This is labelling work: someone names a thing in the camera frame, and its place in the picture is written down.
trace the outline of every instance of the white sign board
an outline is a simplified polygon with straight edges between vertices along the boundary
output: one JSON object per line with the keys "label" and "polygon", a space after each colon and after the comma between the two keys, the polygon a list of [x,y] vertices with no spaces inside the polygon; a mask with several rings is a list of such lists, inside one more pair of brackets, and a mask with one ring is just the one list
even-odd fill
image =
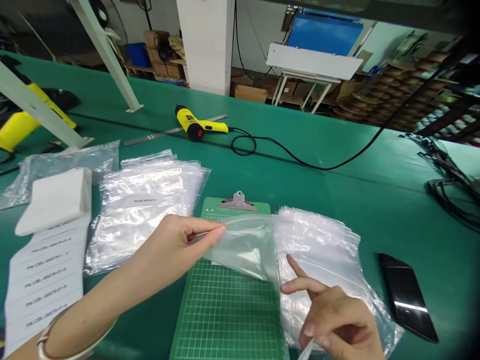
{"label": "white sign board", "polygon": [[266,64],[337,79],[350,80],[362,59],[333,55],[327,52],[300,49],[271,43]]}

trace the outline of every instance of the green cutting mat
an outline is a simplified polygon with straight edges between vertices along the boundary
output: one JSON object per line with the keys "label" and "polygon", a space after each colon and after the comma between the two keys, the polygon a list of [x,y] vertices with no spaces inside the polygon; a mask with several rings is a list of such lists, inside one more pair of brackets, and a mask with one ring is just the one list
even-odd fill
{"label": "green cutting mat", "polygon": [[[219,208],[206,197],[201,217],[219,220],[253,214]],[[254,202],[257,214],[270,214]],[[201,259],[188,272],[170,360],[288,360],[277,290],[266,281]]]}

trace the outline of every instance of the black phone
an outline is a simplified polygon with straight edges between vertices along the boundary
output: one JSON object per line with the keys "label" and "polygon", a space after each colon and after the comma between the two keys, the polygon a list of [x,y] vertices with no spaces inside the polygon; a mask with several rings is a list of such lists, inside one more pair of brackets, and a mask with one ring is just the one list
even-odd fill
{"label": "black phone", "polygon": [[439,338],[414,270],[390,255],[382,253],[379,256],[388,297],[395,309],[398,323],[424,339],[438,344]]}

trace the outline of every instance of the green table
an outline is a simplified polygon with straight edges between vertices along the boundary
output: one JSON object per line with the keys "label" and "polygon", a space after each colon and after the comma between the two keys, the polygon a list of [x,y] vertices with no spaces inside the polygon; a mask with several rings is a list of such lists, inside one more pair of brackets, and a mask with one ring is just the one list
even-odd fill
{"label": "green table", "polygon": [[[130,83],[145,107],[130,114],[125,112],[127,104],[108,73],[16,57],[22,62],[19,69],[40,86],[74,92],[82,101],[74,110],[77,114],[163,131],[179,126],[174,108],[183,104],[199,119],[228,114],[229,126],[275,138],[300,159],[326,167],[355,154],[378,129],[134,78]],[[72,118],[81,125],[84,136],[95,138],[93,144],[150,134],[91,118]],[[474,339],[477,330],[474,314],[480,295],[476,286],[480,241],[478,234],[452,219],[426,194],[424,182],[439,175],[417,155],[420,148],[415,143],[398,135],[396,131],[384,131],[368,151],[334,171],[318,171],[292,162],[282,149],[268,141],[259,142],[257,155],[235,155],[230,150],[232,134],[207,135],[204,142],[194,143],[186,134],[178,133],[122,146],[120,158],[171,148],[179,159],[200,160],[212,169],[199,204],[203,197],[227,198],[242,190],[250,199],[269,203],[272,212],[287,205],[343,221],[361,235],[359,252],[364,275],[378,295],[386,300],[376,253],[388,253],[413,267],[431,312],[440,343],[435,345],[406,332],[391,359],[450,359],[466,351],[465,344]],[[23,155],[39,151],[52,139],[45,129],[39,129],[19,151]],[[241,141],[240,146],[250,146]],[[467,174],[480,176],[479,149],[455,143],[446,146]],[[1,177],[0,189],[16,175]],[[100,208],[97,188],[92,201],[96,216]],[[28,241],[14,235],[24,208],[1,212],[2,299],[7,288],[8,260]],[[85,291],[101,278],[86,278]],[[124,314],[99,350],[113,354],[115,359],[166,359],[184,285],[185,277]]]}

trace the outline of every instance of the plastic sheet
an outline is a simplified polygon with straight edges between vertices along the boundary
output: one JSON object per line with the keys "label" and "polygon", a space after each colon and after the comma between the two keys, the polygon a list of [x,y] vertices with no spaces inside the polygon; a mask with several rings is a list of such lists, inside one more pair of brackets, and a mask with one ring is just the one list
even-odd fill
{"label": "plastic sheet", "polygon": [[84,272],[96,275],[125,263],[167,214],[191,216],[210,174],[171,151],[122,162],[100,184],[102,207],[86,251]]}
{"label": "plastic sheet", "polygon": [[[221,222],[228,230],[206,254],[207,259],[278,285],[296,277],[287,262],[291,254],[309,277],[330,287],[340,286],[348,296],[365,302],[375,316],[384,354],[390,356],[404,330],[365,280],[358,253],[360,237],[342,222],[287,207],[278,215],[249,214]],[[279,297],[287,344],[300,349],[298,338],[312,302],[306,291],[279,292]],[[316,344],[313,351],[324,353]]]}
{"label": "plastic sheet", "polygon": [[[362,299],[375,317],[383,353],[388,358],[404,330],[392,320],[364,278],[358,251],[360,237],[340,221],[288,207],[275,216],[273,231],[279,282],[296,277],[287,262],[290,254],[309,277],[329,287],[340,286],[348,296]],[[280,293],[283,328],[290,346],[300,348],[298,337],[311,304],[305,291]]]}
{"label": "plastic sheet", "polygon": [[0,194],[0,209],[28,204],[35,180],[58,175],[71,169],[88,168],[92,183],[98,184],[106,174],[119,169],[120,140],[81,149],[68,148],[62,152],[36,154],[20,163],[16,179]]}
{"label": "plastic sheet", "polygon": [[220,220],[228,229],[204,257],[251,277],[277,282],[271,215],[241,215]]}

